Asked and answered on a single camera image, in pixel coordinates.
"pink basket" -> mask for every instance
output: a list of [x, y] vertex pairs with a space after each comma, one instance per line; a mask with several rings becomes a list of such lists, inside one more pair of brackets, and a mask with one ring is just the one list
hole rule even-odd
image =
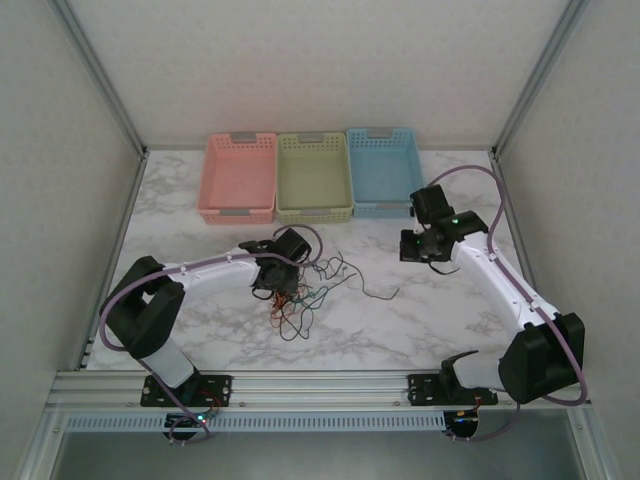
[[274, 133], [221, 133], [207, 142], [198, 212], [209, 225], [272, 223]]

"black mounting bracket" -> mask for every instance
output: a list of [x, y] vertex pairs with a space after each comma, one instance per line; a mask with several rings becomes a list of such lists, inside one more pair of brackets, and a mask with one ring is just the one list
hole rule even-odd
[[[190, 385], [188, 393], [181, 391], [182, 387], [176, 389], [174, 395], [189, 408], [228, 407], [231, 398], [231, 387], [233, 377], [230, 375], [204, 375], [199, 374], [195, 385]], [[174, 407], [175, 404], [155, 378], [149, 375], [144, 380], [142, 387], [142, 397], [140, 398], [142, 407]]]
[[461, 389], [455, 397], [447, 394], [439, 373], [416, 373], [407, 375], [409, 394], [407, 398], [412, 407], [464, 406], [476, 405], [479, 396], [482, 405], [497, 405], [498, 396], [488, 388]]

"marble surface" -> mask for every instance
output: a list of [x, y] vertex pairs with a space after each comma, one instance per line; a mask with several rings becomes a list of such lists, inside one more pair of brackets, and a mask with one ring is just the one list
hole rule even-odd
[[[114, 277], [117, 282], [141, 256], [184, 262], [223, 253], [239, 242], [265, 239], [276, 225], [207, 226], [195, 209], [202, 152], [151, 153]], [[423, 176], [462, 164], [488, 166], [486, 152], [421, 152]], [[462, 172], [442, 182], [451, 204], [473, 209], [489, 224], [497, 210], [493, 181]], [[332, 290], [315, 315], [310, 339], [283, 341], [269, 322], [270, 304], [238, 289], [181, 310], [173, 338], [203, 370], [393, 370], [438, 368], [470, 349], [502, 350], [506, 334], [479, 290], [461, 273], [447, 277], [426, 265], [398, 261], [400, 230], [411, 219], [352, 219], [318, 225], [325, 255], [342, 252], [358, 266], [367, 289], [392, 301], [362, 294], [358, 278]], [[517, 265], [503, 219], [496, 240]], [[317, 275], [308, 275], [314, 286]], [[127, 354], [107, 350], [96, 339], [90, 370], [139, 370]]]

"tangled wires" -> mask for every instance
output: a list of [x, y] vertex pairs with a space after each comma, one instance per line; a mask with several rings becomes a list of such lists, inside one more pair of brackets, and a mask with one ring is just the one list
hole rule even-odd
[[[309, 268], [318, 274], [321, 282], [339, 280], [331, 285], [322, 285], [314, 289], [307, 283], [306, 273]], [[355, 272], [349, 273], [349, 269], [353, 269]], [[381, 297], [367, 292], [364, 275], [360, 269], [347, 262], [338, 252], [337, 256], [324, 262], [318, 262], [301, 269], [298, 275], [298, 289], [294, 294], [274, 293], [269, 297], [259, 297], [254, 293], [254, 296], [261, 300], [273, 300], [271, 326], [278, 331], [282, 340], [290, 342], [298, 337], [308, 340], [309, 331], [315, 320], [315, 311], [322, 307], [328, 293], [358, 275], [362, 280], [362, 293], [370, 298], [393, 300], [399, 291], [396, 289], [389, 297]]]

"white wall panel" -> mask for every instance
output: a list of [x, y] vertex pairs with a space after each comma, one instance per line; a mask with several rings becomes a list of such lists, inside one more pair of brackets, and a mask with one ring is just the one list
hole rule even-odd
[[585, 321], [621, 478], [640, 478], [640, 2], [591, 2], [502, 165], [538, 283]]
[[0, 3], [0, 477], [88, 327], [135, 152], [44, 0]]
[[566, 0], [74, 0], [147, 144], [412, 126], [491, 145]]

